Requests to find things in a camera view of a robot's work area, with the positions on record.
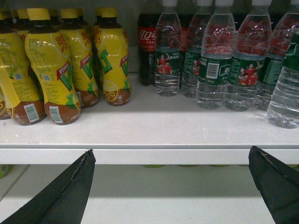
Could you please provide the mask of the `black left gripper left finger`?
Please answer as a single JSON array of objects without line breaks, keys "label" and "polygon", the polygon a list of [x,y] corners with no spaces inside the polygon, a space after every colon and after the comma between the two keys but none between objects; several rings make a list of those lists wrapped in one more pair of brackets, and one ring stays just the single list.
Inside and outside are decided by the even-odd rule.
[{"label": "black left gripper left finger", "polygon": [[96,159],[90,149],[3,224],[79,224],[91,191]]}]

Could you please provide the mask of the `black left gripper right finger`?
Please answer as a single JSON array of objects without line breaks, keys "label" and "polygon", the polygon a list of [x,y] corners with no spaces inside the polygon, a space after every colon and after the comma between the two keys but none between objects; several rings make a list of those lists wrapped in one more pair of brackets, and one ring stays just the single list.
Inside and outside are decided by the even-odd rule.
[{"label": "black left gripper right finger", "polygon": [[249,169],[273,220],[299,222],[299,172],[257,146],[249,152]]}]

